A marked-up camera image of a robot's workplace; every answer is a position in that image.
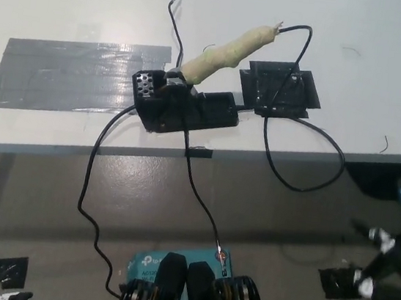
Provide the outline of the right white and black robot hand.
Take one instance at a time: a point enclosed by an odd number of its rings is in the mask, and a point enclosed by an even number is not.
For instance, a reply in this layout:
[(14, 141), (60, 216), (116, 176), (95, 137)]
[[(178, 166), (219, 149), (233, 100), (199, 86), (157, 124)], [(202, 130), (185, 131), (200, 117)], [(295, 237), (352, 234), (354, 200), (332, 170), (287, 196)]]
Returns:
[(352, 286), (357, 294), (368, 300), (401, 300), (399, 288), (380, 284), (380, 274), (389, 266), (401, 276), (401, 240), (393, 237), (381, 227), (369, 228), (358, 219), (351, 222), (355, 231), (367, 238), (379, 249), (379, 254), (363, 269), (353, 272)]

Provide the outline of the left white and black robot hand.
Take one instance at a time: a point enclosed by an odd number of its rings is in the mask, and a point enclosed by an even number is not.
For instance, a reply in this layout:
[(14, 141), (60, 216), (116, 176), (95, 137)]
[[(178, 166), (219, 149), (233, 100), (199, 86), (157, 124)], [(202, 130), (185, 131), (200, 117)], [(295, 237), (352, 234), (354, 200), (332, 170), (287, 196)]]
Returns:
[(30, 300), (30, 298), (33, 296), (34, 296), (33, 292), (15, 291), (9, 293), (1, 293), (0, 300)]

